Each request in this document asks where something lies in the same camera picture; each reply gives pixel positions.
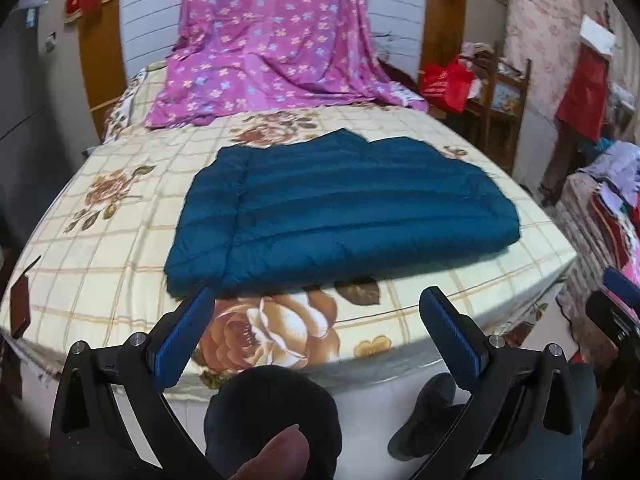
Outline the person left hand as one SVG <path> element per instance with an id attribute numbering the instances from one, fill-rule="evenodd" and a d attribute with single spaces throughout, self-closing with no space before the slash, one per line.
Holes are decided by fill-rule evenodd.
<path id="1" fill-rule="evenodd" d="M 300 480 L 306 472 L 309 455 L 308 441 L 299 426 L 289 426 L 242 465 L 231 479 Z"/>

